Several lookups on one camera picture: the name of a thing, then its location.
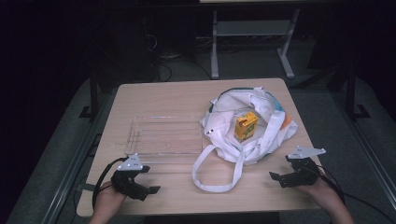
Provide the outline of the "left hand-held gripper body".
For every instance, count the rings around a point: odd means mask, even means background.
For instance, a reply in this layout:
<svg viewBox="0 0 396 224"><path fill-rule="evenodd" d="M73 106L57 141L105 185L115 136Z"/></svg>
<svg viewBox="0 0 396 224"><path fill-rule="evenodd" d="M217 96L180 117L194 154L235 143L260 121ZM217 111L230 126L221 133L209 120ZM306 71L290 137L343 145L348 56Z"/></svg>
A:
<svg viewBox="0 0 396 224"><path fill-rule="evenodd" d="M148 196L148 188L137 184L132 179L132 170L140 170L143 166L137 154L128 157L118 166L111 177L113 188L131 199L144 201Z"/></svg>

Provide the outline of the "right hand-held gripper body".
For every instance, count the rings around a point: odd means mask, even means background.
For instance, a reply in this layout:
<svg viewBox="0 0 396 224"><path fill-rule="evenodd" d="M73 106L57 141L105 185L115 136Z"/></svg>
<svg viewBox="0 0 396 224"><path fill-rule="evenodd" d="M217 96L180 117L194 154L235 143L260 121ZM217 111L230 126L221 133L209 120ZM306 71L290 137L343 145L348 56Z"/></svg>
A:
<svg viewBox="0 0 396 224"><path fill-rule="evenodd" d="M325 154L324 148L300 147L288 154L291 159L296 159L291 168L293 173L282 175L279 181L282 188L294 188L302 185L313 185L320 176L314 156Z"/></svg>

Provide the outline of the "person's left hand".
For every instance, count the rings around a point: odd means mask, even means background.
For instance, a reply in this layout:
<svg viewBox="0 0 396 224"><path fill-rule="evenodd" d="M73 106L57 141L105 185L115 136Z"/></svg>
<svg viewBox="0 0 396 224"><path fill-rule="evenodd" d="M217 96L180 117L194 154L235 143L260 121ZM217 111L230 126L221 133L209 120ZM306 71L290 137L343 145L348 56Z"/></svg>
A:
<svg viewBox="0 0 396 224"><path fill-rule="evenodd" d="M94 212L98 214L116 214L124 203L126 196L117 192L110 182L106 182L96 196Z"/></svg>

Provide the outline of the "person's right hand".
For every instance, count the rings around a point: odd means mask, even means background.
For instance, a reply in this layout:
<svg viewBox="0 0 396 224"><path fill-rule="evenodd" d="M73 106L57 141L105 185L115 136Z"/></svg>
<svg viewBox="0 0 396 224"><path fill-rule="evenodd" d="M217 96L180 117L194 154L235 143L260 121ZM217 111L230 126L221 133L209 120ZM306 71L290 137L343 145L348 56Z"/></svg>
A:
<svg viewBox="0 0 396 224"><path fill-rule="evenodd" d="M325 209L341 202L336 191L322 178L318 178L313 185L302 185L297 190L308 195L319 207Z"/></svg>

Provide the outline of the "clear plastic tray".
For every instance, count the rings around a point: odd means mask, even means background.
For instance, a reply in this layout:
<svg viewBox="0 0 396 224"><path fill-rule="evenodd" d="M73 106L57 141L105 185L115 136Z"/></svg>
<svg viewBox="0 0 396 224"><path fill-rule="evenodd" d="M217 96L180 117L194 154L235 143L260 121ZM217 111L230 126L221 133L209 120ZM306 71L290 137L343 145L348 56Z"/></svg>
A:
<svg viewBox="0 0 396 224"><path fill-rule="evenodd" d="M134 117L124 153L144 164L194 163L204 149L196 117Z"/></svg>

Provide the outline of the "yellow juice carton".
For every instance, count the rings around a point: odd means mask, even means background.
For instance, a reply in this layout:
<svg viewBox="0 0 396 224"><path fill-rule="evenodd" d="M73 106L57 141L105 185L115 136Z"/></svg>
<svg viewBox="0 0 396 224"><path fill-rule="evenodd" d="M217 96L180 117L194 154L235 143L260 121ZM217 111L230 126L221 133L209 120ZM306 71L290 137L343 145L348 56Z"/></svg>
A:
<svg viewBox="0 0 396 224"><path fill-rule="evenodd" d="M251 111L238 117L234 127L234 137L242 143L252 137L258 123L258 117Z"/></svg>

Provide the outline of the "white tote bag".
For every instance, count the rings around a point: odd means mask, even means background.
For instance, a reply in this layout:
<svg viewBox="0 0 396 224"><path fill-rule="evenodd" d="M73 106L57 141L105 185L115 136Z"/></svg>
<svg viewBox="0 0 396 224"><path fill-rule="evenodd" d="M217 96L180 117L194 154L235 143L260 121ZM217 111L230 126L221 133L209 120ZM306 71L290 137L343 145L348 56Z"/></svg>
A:
<svg viewBox="0 0 396 224"><path fill-rule="evenodd" d="M258 123L253 136L240 141L234 134L237 120L249 112L258 118ZM240 179L245 165L254 164L272 153L298 130L298 125L275 96L263 87L232 88L224 91L211 102L200 123L211 144L195 161L191 174L194 184L208 192L232 189ZM230 183L212 186L204 185L198 179L198 169L211 151L216 151L219 157L234 164Z"/></svg>

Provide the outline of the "black metal stand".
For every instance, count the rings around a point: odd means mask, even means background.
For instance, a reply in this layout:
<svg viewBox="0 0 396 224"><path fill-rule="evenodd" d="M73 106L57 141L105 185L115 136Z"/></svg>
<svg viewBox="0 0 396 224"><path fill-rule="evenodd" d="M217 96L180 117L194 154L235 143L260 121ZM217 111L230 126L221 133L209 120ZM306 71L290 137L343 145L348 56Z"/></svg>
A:
<svg viewBox="0 0 396 224"><path fill-rule="evenodd" d="M355 90L356 90L356 76L355 69L352 61L344 63L345 66L345 83L346 83L346 99L345 110L348 117L354 121L357 119L368 119L370 114L364 105L357 105L355 103Z"/></svg>
<svg viewBox="0 0 396 224"><path fill-rule="evenodd" d="M94 121L98 114L98 82L95 67L89 63L87 69L90 73L89 85L90 85L90 105L84 106L79 116L81 118L87 118L90 121Z"/></svg>

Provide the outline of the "grey metal floor rail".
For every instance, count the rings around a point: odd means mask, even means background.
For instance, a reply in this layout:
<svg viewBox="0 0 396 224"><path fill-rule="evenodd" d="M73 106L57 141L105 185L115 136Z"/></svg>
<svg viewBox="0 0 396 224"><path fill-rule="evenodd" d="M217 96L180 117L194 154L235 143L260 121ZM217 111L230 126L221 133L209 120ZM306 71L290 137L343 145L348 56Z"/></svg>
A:
<svg viewBox="0 0 396 224"><path fill-rule="evenodd" d="M346 105L343 103L342 97L338 93L332 93L332 98L335 101L338 109L341 111L342 117L349 126L349 129L353 132L355 138L359 142L359 145L380 186L388 197L389 202L396 210L396 184L391 180L385 167L375 154L373 146L369 143L368 138L364 135L363 130L359 126L358 122L348 115Z"/></svg>
<svg viewBox="0 0 396 224"><path fill-rule="evenodd" d="M101 133L114 101L113 94L99 96L99 110L94 119L82 118L79 113L82 102L78 97L67 108L59 127L50 139L46 155L42 157L46 163L47 181L42 187L50 193L50 180L53 180L53 192L49 196L49 205L39 224L56 224L67 204L69 195L79 177L80 170L88 157L96 135Z"/></svg>

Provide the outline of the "white metal desk frame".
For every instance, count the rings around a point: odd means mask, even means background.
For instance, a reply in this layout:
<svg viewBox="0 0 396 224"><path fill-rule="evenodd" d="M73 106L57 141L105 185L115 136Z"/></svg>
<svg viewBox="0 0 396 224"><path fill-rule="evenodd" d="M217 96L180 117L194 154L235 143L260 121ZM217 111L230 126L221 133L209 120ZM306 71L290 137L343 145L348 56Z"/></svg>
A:
<svg viewBox="0 0 396 224"><path fill-rule="evenodd" d="M213 10L212 19L212 47L211 47L211 78L219 78L218 38L228 36L284 36L283 46L278 48L277 55L287 78L294 78L294 73L287 57L300 9L295 8L288 20L264 21L221 21L218 10Z"/></svg>

